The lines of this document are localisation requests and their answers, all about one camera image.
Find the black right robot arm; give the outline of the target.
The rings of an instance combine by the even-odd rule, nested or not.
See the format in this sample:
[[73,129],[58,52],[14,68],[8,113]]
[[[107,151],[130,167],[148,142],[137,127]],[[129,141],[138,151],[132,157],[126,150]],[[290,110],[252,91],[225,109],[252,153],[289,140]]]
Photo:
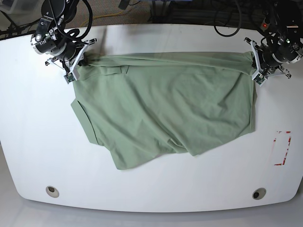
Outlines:
[[31,45],[38,54],[50,54],[62,63],[64,70],[70,71],[80,49],[88,45],[84,38],[88,35],[93,21],[93,12],[87,0],[82,1],[89,12],[89,24],[85,32],[74,28],[65,32],[76,13],[78,0],[45,0],[42,4],[42,17],[36,31],[31,36]]

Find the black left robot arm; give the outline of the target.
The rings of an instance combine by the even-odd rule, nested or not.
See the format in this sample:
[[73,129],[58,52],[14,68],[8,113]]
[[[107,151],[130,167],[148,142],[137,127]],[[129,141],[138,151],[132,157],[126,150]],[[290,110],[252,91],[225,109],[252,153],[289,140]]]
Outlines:
[[280,70],[284,63],[296,63],[303,58],[302,13],[295,0],[261,0],[266,13],[266,43],[261,43],[258,57],[262,74],[271,76]]

